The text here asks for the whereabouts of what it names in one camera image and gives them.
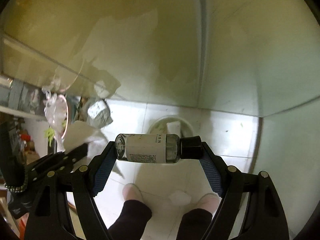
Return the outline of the dark glass labelled bottle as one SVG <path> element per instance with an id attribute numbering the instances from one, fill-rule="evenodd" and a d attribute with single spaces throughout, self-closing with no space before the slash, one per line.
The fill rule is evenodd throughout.
<path id="1" fill-rule="evenodd" d="M 174 164 L 181 159 L 202 159 L 199 136 L 180 138 L 176 134 L 120 134 L 115 148 L 119 160 L 146 164 Z"/>

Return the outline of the pink trash bin with bag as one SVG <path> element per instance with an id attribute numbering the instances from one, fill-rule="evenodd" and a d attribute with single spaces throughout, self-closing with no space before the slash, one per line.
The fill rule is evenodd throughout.
<path id="1" fill-rule="evenodd" d="M 69 114 L 66 97 L 59 93 L 60 88 L 61 79 L 59 78 L 52 79 L 49 85 L 42 87 L 42 92 L 45 95 L 44 116 L 49 125 L 44 135 L 48 139 L 49 146 L 52 146 L 55 140 L 57 152 L 64 152 L 63 140 L 66 134 Z"/>

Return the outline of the person's pink slipper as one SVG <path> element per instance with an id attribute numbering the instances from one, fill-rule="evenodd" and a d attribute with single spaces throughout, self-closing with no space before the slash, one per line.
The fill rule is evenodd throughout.
<path id="1" fill-rule="evenodd" d="M 212 215 L 216 213 L 221 202 L 221 197 L 215 193 L 204 195 L 197 203 L 196 209 L 203 209 Z"/>
<path id="2" fill-rule="evenodd" d="M 126 184 L 122 191 L 124 201 L 136 200 L 141 203 L 144 202 L 141 191 L 135 184 Z"/>

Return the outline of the grey bag on floor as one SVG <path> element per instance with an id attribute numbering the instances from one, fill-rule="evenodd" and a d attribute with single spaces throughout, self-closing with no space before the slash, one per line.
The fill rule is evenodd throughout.
<path id="1" fill-rule="evenodd" d="M 86 122 L 97 129 L 108 126 L 113 122 L 111 111 L 103 99 L 90 98 L 83 106 Z"/>

